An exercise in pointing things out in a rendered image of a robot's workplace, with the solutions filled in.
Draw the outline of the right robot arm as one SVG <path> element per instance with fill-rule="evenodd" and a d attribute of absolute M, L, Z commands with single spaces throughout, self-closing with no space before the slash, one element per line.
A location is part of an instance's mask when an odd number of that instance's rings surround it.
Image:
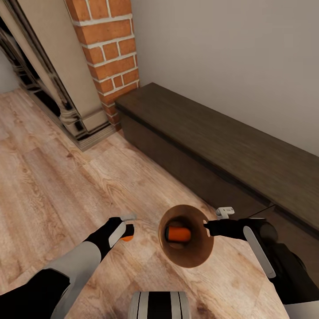
<path fill-rule="evenodd" d="M 217 220 L 204 223 L 210 236 L 222 235 L 248 241 L 290 319 L 319 319 L 319 288 L 302 260 L 284 243 L 265 218 L 230 220 L 232 207 L 219 207 Z"/>

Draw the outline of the robot trunk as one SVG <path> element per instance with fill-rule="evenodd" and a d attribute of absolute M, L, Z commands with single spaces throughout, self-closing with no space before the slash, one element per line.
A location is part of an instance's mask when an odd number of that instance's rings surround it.
<path fill-rule="evenodd" d="M 185 292 L 134 292 L 128 319 L 191 319 Z"/>

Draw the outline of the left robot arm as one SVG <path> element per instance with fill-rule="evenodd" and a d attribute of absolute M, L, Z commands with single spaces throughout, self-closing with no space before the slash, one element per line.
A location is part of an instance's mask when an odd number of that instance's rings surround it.
<path fill-rule="evenodd" d="M 106 254 L 132 236 L 137 215 L 109 218 L 76 248 L 45 265 L 26 284 L 0 296 L 0 319 L 64 319 Z"/>

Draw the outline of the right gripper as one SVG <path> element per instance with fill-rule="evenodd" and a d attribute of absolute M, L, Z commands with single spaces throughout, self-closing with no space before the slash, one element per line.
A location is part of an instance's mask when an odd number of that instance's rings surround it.
<path fill-rule="evenodd" d="M 209 221 L 208 223 L 204 223 L 204 227 L 209 229 L 210 231 L 210 236 L 218 236 L 222 235 L 225 237 L 233 237 L 230 231 L 230 224 L 234 220 L 230 219 L 220 219 L 220 220 L 214 220 L 214 221 Z"/>

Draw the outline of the trash can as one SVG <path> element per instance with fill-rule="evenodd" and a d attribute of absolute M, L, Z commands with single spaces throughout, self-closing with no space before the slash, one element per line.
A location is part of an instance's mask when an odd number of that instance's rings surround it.
<path fill-rule="evenodd" d="M 167 259 L 182 268 L 196 268 L 204 264 L 214 248 L 214 236 L 209 237 L 203 225 L 208 222 L 207 216 L 192 205 L 180 204 L 168 209 L 158 227 L 159 244 Z M 191 230 L 191 241 L 168 241 L 168 226 L 188 228 Z"/>

